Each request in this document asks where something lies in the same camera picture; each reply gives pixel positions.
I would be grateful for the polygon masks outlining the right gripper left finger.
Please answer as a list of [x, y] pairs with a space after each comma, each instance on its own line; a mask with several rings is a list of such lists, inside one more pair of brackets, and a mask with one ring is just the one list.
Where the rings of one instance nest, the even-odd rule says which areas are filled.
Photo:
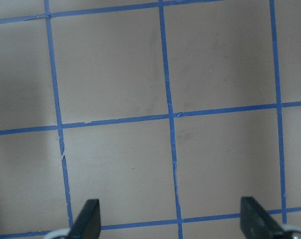
[[68, 239], [98, 239], [101, 233], [99, 199], [85, 202], [75, 223], [67, 234]]

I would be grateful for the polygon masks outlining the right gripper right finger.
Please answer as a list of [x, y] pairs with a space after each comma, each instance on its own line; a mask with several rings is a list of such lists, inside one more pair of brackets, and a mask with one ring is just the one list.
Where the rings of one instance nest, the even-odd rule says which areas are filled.
[[247, 239], [301, 239], [301, 228], [280, 225], [253, 197], [241, 197], [240, 229]]

